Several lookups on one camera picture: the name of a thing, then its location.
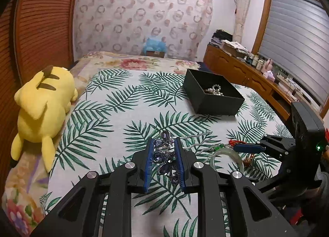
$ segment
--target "patterned curtain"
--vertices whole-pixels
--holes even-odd
[[[193,60],[212,17],[212,0],[76,0],[76,57],[93,51],[140,55],[147,38],[167,57]]]
[[[237,0],[233,41],[241,43],[250,0]]]

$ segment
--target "floral bedsheet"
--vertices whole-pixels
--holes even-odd
[[[80,97],[92,76],[100,70],[125,69],[185,74],[188,68],[198,69],[199,65],[183,60],[95,52],[82,57],[70,72],[74,76]],[[56,147],[63,131],[64,127],[54,138]],[[55,202],[48,203],[46,208],[42,208],[47,196],[49,174],[44,169],[40,144],[26,141],[23,150],[17,166],[10,170],[7,177],[2,208],[19,233],[22,236],[29,236]]]

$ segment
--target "blue gripper pad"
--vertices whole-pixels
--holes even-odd
[[[179,185],[182,189],[182,191],[185,190],[185,171],[182,161],[182,154],[181,151],[183,151],[183,147],[181,144],[180,139],[176,138],[174,142],[175,146],[175,158],[176,158],[176,167],[177,167],[177,175],[179,180]]]
[[[265,148],[260,146],[259,144],[235,144],[233,146],[233,150],[236,152],[243,152],[243,153],[261,153],[265,151]]]
[[[147,142],[147,147],[145,152],[147,153],[146,161],[145,161],[145,168],[144,168],[144,191],[145,193],[148,192],[148,188],[150,187],[151,183],[151,176],[152,176],[152,162],[153,162],[153,153],[154,153],[154,139],[152,138],[151,141]]]

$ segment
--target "blue plastic bag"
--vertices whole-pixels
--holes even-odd
[[[146,51],[158,51],[158,52],[167,52],[166,44],[162,41],[154,40],[148,38],[146,43],[143,46],[143,54],[146,54]]]

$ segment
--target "white wall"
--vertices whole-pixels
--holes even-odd
[[[263,13],[264,1],[265,0],[250,0],[241,40],[241,45],[249,51],[251,51],[254,46]]]
[[[233,34],[235,24],[236,5],[234,0],[213,0],[213,17],[210,22],[207,34],[199,44],[197,57],[202,62],[207,45],[217,29],[222,29],[229,34]]]
[[[222,29],[229,34],[233,34],[235,23],[236,5],[234,0],[213,0],[213,17],[207,31],[207,34],[202,39],[198,46],[197,57],[198,61],[203,61],[207,45],[217,29]]]
[[[323,118],[324,128],[329,129],[329,112],[326,113],[325,117]]]

